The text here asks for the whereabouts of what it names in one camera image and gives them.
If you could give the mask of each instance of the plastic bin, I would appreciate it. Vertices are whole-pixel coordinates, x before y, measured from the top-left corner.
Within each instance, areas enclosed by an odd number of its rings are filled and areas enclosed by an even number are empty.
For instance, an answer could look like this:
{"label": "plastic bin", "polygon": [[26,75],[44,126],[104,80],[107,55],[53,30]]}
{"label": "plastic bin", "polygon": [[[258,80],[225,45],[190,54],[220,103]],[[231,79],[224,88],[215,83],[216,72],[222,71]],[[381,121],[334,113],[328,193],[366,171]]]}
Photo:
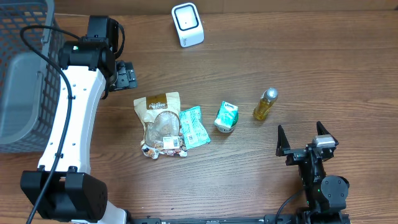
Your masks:
{"label": "plastic bin", "polygon": [[[52,0],[0,2],[0,152],[44,151],[60,92],[60,74],[31,52],[19,37],[28,25],[57,27]],[[58,62],[61,33],[25,32],[27,40]]]}

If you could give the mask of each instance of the cable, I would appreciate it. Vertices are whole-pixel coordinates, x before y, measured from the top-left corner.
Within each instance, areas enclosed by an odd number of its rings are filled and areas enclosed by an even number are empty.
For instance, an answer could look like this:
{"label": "cable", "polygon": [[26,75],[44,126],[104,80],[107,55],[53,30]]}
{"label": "cable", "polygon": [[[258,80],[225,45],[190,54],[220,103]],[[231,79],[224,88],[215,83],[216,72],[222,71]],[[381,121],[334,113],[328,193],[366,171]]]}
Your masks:
{"label": "cable", "polygon": [[278,224],[278,218],[280,213],[282,212],[282,210],[284,209],[285,205],[287,205],[291,200],[297,198],[302,192],[304,191],[304,189],[299,190],[298,192],[296,192],[296,194],[293,194],[292,196],[290,196],[290,198],[288,198],[279,208],[278,212],[276,213],[275,216],[275,224]]}
{"label": "cable", "polygon": [[37,209],[39,208],[40,202],[42,201],[44,194],[46,193],[49,185],[50,185],[50,181],[52,179],[52,176],[54,175],[55,169],[57,168],[58,162],[60,160],[61,157],[61,152],[62,152],[62,146],[63,143],[65,142],[65,136],[67,135],[67,130],[68,130],[68,125],[69,125],[69,120],[70,120],[70,113],[72,110],[72,88],[70,87],[70,83],[68,81],[68,78],[66,77],[66,75],[64,74],[64,72],[62,71],[62,69],[54,62],[52,62],[48,57],[46,57],[45,55],[43,55],[41,52],[39,52],[37,49],[35,49],[33,46],[30,45],[30,43],[28,43],[28,41],[26,41],[25,37],[24,37],[24,32],[29,30],[29,29],[35,29],[35,28],[43,28],[43,29],[52,29],[67,35],[70,35],[76,39],[79,39],[79,36],[72,34],[70,32],[67,32],[65,30],[61,30],[59,28],[56,27],[50,27],[50,26],[43,26],[43,25],[34,25],[34,26],[26,26],[24,28],[21,29],[21,31],[19,32],[19,35],[22,39],[22,41],[24,42],[24,44],[33,52],[35,52],[38,56],[40,56],[43,60],[45,60],[49,65],[51,65],[63,78],[63,81],[65,81],[65,84],[67,86],[67,90],[68,90],[68,109],[67,109],[67,117],[65,118],[65,124],[63,125],[63,130],[62,130],[62,135],[61,135],[61,139],[60,139],[60,144],[58,146],[58,151],[55,155],[55,159],[54,159],[54,163],[51,167],[51,171],[49,174],[49,177],[47,178],[47,180],[44,183],[43,189],[40,192],[39,196],[37,197],[36,203],[33,206],[33,209],[29,215],[29,218],[26,221],[26,224],[30,224],[33,220],[33,217],[37,211]]}
{"label": "cable", "polygon": [[120,23],[118,23],[118,26],[119,26],[119,29],[120,29],[120,31],[122,32],[122,45],[120,45],[120,48],[119,48],[119,50],[115,53],[115,59],[118,59],[119,57],[120,57],[120,55],[122,55],[122,53],[123,53],[123,48],[124,48],[124,40],[126,39],[126,36],[124,35],[124,29],[123,29],[123,26],[120,24]]}

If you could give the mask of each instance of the brown wood surface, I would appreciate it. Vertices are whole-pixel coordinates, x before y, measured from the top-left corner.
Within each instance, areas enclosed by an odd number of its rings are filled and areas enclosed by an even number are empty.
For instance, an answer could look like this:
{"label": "brown wood surface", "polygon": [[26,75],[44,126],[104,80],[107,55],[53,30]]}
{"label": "brown wood surface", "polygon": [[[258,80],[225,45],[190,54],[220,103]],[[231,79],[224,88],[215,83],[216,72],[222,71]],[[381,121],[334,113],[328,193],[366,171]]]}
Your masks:
{"label": "brown wood surface", "polygon": [[[55,0],[55,12],[77,15],[170,14],[186,0]],[[191,0],[199,13],[393,10],[398,0]]]}
{"label": "brown wood surface", "polygon": [[[277,125],[292,147],[316,135],[340,141],[328,175],[350,183],[344,211],[353,223],[398,221],[398,13],[291,12],[202,15],[204,43],[182,49],[170,16],[114,17],[126,31],[123,60],[138,88],[100,101],[91,142],[92,175],[134,217],[256,217],[275,213],[300,189],[298,167],[275,156]],[[87,17],[57,17],[78,35]],[[279,99],[265,122],[252,111],[270,86]],[[133,100],[180,92],[182,109],[200,105],[211,143],[185,159],[145,157]],[[221,101],[239,106],[237,128],[212,125]],[[0,223],[25,223],[32,208],[19,188],[39,153],[1,154]],[[284,212],[305,205],[302,197]],[[40,220],[35,223],[55,223]]]}

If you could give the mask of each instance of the brown label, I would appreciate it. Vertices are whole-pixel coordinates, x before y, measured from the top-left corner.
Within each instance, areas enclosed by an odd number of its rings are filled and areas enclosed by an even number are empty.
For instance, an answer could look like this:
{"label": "brown label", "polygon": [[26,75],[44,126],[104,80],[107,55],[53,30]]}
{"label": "brown label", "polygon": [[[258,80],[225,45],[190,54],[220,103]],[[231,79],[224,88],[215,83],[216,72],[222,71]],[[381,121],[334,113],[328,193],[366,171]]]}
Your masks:
{"label": "brown label", "polygon": [[147,110],[167,109],[166,93],[147,97]]}

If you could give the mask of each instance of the black cable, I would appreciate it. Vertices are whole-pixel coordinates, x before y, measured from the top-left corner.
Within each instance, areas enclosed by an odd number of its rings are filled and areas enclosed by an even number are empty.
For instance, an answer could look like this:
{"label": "black cable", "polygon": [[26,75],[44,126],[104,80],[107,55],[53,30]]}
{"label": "black cable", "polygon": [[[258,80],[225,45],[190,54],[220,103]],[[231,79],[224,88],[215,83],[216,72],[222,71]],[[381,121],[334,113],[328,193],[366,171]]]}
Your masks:
{"label": "black cable", "polygon": [[118,59],[120,57],[120,55],[122,55],[123,48],[124,48],[124,40],[126,39],[126,36],[124,35],[123,26],[120,23],[118,23],[118,26],[119,26],[120,31],[122,32],[122,37],[123,38],[122,38],[122,45],[120,45],[119,50],[114,55],[116,59]]}
{"label": "black cable", "polygon": [[49,176],[47,177],[47,180],[44,183],[43,189],[40,192],[39,196],[37,197],[36,203],[33,206],[33,209],[29,215],[29,218],[27,219],[26,223],[30,224],[33,220],[33,217],[38,209],[38,207],[40,206],[40,202],[42,201],[49,185],[50,185],[50,181],[52,179],[52,176],[54,175],[55,169],[57,168],[58,162],[60,160],[61,157],[61,152],[62,152],[62,146],[63,143],[65,142],[65,136],[67,135],[67,130],[68,130],[68,125],[69,125],[69,120],[70,120],[70,113],[72,110],[72,88],[70,87],[70,83],[68,81],[68,78],[66,77],[66,75],[64,74],[64,72],[62,71],[62,69],[54,62],[52,62],[48,57],[46,57],[45,55],[43,55],[41,52],[39,52],[37,49],[35,49],[33,46],[30,45],[30,43],[28,43],[28,41],[26,41],[25,37],[24,37],[24,32],[29,30],[29,29],[35,29],[35,28],[43,28],[43,29],[52,29],[67,35],[70,35],[74,38],[79,39],[79,36],[72,34],[70,32],[67,32],[65,30],[61,30],[59,28],[56,27],[50,27],[50,26],[43,26],[43,25],[34,25],[34,26],[27,26],[21,29],[21,31],[19,32],[19,35],[21,36],[22,41],[24,42],[24,44],[33,52],[35,52],[38,56],[40,56],[43,60],[45,60],[49,65],[51,65],[63,78],[63,80],[65,81],[65,84],[67,86],[67,90],[68,90],[68,109],[67,109],[67,117],[65,118],[65,124],[63,125],[63,130],[62,130],[62,135],[61,135],[61,139],[60,139],[60,144],[58,146],[58,151],[55,155],[55,159],[54,159],[54,163],[51,167],[51,171]]}
{"label": "black cable", "polygon": [[280,213],[282,212],[282,210],[284,209],[285,205],[287,205],[291,200],[297,198],[302,192],[304,191],[304,189],[299,190],[298,192],[296,192],[296,194],[293,194],[292,196],[290,196],[290,198],[288,198],[279,208],[278,212],[276,213],[275,216],[275,224],[278,224],[278,218]]}

